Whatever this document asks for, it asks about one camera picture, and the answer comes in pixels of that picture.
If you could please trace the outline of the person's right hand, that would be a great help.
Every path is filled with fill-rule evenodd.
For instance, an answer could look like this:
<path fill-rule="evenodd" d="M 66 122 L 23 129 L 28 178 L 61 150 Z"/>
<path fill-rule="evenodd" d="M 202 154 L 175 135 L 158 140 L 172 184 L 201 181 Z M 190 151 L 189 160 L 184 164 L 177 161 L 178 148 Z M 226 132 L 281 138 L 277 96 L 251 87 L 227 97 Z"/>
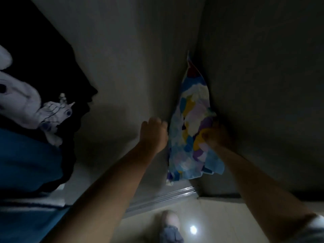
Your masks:
<path fill-rule="evenodd" d="M 211 128 L 215 128 L 213 140 L 214 149 L 213 151 L 219 153 L 220 151 L 233 151 L 233 142 L 226 129 L 226 127 L 220 122 L 214 122 Z"/>

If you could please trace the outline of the person's left hand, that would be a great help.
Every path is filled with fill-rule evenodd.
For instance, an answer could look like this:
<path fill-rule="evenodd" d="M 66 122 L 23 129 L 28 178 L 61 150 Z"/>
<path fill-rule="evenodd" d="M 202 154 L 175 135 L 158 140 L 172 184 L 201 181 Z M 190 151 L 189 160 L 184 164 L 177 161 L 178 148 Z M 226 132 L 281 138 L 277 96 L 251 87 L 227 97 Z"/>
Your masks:
<path fill-rule="evenodd" d="M 140 143 L 148 146 L 155 155 L 161 152 L 168 143 L 168 129 L 158 126 L 148 126 L 140 128 Z"/>

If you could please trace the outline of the colourful patchwork print cloth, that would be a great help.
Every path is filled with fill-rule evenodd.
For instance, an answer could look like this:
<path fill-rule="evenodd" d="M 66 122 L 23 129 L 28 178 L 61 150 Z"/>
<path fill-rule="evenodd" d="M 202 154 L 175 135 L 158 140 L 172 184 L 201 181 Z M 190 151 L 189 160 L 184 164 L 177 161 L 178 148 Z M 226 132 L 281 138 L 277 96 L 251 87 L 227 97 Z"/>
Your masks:
<path fill-rule="evenodd" d="M 179 100 L 168 127 L 167 186 L 203 174 L 222 175 L 225 170 L 223 161 L 203 139 L 203 133 L 217 119 L 210 106 L 208 86 L 189 55 L 187 65 Z"/>

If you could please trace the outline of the person's right forearm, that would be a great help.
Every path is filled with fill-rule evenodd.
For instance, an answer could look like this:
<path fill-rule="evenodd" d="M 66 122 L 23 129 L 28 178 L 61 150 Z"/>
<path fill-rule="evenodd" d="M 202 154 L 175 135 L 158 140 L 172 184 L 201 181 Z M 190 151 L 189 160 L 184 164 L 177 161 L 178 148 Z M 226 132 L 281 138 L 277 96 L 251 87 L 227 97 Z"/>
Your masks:
<path fill-rule="evenodd" d="M 317 217 L 252 162 L 217 142 L 208 144 L 230 170 L 241 197 L 271 243 L 290 239 Z"/>

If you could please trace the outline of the person's left forearm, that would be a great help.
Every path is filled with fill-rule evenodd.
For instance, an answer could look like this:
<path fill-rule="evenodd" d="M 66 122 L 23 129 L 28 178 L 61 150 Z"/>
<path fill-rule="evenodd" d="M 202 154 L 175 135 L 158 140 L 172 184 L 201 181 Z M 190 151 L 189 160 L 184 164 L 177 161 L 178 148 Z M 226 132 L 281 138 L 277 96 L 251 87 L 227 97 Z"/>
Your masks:
<path fill-rule="evenodd" d="M 158 148 L 140 141 L 72 205 L 41 243 L 108 243 Z"/>

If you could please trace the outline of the metal sliding door track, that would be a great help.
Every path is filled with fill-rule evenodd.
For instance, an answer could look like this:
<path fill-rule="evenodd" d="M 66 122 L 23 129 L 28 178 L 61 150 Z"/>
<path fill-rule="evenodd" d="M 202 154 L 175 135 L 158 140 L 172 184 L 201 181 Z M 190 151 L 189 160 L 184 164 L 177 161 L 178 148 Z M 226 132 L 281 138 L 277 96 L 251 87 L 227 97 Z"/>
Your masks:
<path fill-rule="evenodd" d="M 198 198 L 199 194 L 193 186 L 176 189 L 163 194 L 157 194 L 151 198 L 133 200 L 126 210 L 123 219 L 141 213 L 150 212 L 168 205 L 182 202 L 188 198 Z"/>

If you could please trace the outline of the person's foot in slipper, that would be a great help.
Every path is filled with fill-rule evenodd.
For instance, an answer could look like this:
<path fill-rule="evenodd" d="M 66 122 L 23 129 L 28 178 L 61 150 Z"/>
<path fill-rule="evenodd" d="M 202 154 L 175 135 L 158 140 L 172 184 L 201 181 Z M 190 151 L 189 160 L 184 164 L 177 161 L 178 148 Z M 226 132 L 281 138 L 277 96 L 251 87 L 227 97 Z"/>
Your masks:
<path fill-rule="evenodd" d="M 171 210 L 162 213 L 159 243 L 184 243 L 180 233 L 179 217 Z"/>

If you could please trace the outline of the black garment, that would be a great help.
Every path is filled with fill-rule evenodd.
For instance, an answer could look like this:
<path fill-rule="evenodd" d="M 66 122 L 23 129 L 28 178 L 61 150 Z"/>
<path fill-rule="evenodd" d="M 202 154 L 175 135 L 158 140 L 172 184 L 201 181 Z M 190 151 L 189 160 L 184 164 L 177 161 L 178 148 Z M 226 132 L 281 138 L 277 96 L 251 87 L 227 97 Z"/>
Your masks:
<path fill-rule="evenodd" d="M 76 161 L 74 135 L 98 91 L 77 64 L 71 45 L 31 0 L 0 0 L 0 45 L 13 59 L 1 72 L 33 86 L 42 104 L 59 102 L 61 93 L 68 104 L 75 102 L 72 115 L 58 125 L 56 132 L 63 139 L 57 147 L 62 155 L 63 176 L 41 186 L 44 192 L 52 192 L 72 175 Z M 0 128 L 50 144 L 42 130 L 23 128 L 1 114 Z"/>

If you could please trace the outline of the white printed garment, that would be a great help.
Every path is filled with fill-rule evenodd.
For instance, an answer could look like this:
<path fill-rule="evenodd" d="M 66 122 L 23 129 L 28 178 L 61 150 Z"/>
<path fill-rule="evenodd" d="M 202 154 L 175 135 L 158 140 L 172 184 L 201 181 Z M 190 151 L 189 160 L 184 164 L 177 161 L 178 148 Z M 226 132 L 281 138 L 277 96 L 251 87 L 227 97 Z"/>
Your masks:
<path fill-rule="evenodd" d="M 0 114 L 23 128 L 42 130 L 48 143 L 60 147 L 63 139 L 56 135 L 58 125 L 72 115 L 75 102 L 68 104 L 65 94 L 61 93 L 59 102 L 42 104 L 33 86 L 1 72 L 12 62 L 11 54 L 0 45 Z"/>

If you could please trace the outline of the blue bedsheet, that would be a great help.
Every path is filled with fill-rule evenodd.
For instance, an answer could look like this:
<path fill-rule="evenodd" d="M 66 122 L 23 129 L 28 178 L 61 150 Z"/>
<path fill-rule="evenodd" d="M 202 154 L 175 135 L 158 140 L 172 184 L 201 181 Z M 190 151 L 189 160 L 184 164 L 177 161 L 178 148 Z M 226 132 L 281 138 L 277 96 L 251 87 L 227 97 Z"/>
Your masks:
<path fill-rule="evenodd" d="M 0 243 L 40 243 L 69 210 L 41 189 L 61 163 L 57 147 L 0 128 Z"/>

